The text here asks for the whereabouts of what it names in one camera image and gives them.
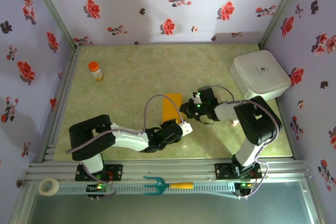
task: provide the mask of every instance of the floral wallpaper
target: floral wallpaper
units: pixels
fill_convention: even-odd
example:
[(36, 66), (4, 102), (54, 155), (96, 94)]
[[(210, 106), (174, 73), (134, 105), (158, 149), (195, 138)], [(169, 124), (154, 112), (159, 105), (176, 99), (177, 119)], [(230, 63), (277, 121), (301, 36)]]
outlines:
[(77, 45), (140, 45), (259, 43), (281, 0), (52, 1)]
[(265, 49), (291, 79), (280, 98), (298, 158), (307, 160), (323, 211), (336, 211), (335, 0), (291, 0)]
[(46, 140), (70, 47), (42, 0), (1, 0), (0, 27), (0, 223), (8, 223)]

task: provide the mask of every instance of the table surface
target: table surface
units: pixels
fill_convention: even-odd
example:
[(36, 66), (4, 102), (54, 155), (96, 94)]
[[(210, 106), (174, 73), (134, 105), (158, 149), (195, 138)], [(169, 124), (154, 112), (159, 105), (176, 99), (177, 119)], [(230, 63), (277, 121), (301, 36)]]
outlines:
[[(257, 44), (212, 45), (139, 45), (83, 47), (76, 66), (64, 119), (61, 124), (54, 161), (71, 161), (65, 154), (70, 148), (69, 127), (101, 114), (110, 116), (117, 125), (138, 130), (143, 127), (143, 110), (155, 94), (181, 93), (183, 102), (192, 92), (206, 85), (224, 86), (243, 98), (230, 76), (235, 57), (258, 51)], [(96, 81), (88, 63), (97, 61), (104, 73)], [(230, 100), (222, 89), (214, 89), (219, 102)], [(267, 101), (279, 116), (275, 100)], [(147, 128), (162, 123), (162, 98), (152, 100), (148, 108)], [(188, 120), (193, 133), (179, 143), (171, 144), (156, 153), (139, 153), (113, 147), (103, 152), (104, 160), (157, 158), (231, 158), (245, 136), (239, 125), (229, 121), (204, 125)], [(263, 150), (261, 156), (292, 156), (285, 131)]]

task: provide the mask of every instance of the black bracket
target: black bracket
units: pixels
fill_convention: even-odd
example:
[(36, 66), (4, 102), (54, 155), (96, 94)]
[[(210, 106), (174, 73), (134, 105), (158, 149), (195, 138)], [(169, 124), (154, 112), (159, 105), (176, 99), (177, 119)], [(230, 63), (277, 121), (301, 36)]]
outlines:
[(262, 178), (260, 165), (258, 163), (255, 163), (254, 167), (249, 170), (249, 173), (241, 176), (237, 176), (233, 173), (231, 163), (217, 163), (215, 164), (215, 174), (217, 180)]
[[(121, 181), (122, 165), (104, 165), (104, 173), (99, 178), (102, 181)], [(82, 165), (77, 166), (75, 181), (95, 181), (84, 170)]]

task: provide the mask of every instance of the masking tape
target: masking tape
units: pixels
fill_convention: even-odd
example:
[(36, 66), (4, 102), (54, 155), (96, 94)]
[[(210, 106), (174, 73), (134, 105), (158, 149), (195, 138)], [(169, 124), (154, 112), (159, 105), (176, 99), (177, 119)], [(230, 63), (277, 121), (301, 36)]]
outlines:
[(54, 178), (46, 178), (42, 180), (38, 186), (38, 192), (43, 196), (55, 195), (59, 190), (59, 182)]

